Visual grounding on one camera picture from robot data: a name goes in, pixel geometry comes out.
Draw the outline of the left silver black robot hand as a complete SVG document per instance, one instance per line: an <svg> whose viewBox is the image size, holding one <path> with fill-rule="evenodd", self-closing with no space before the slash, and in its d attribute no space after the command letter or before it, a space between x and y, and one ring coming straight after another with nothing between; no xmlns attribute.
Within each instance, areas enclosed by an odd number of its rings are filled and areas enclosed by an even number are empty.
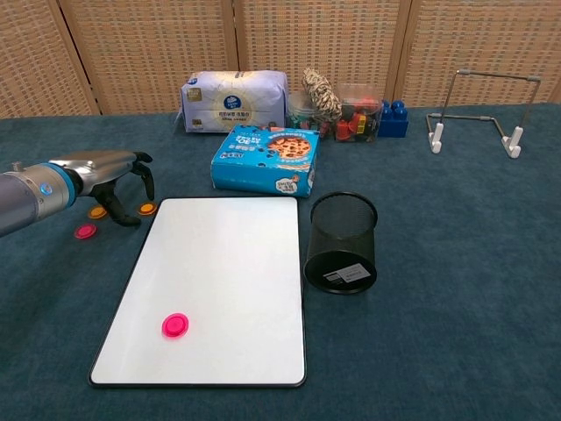
<svg viewBox="0 0 561 421"><path fill-rule="evenodd" d="M117 180L129 173L138 175L145 184L146 196L154 199L154 180L146 165L153 157L145 152L125 150L81 151L49 161L62 168L75 185L77 196L91 196L118 225L131 227L140 219L128 215L115 194Z"/></svg>

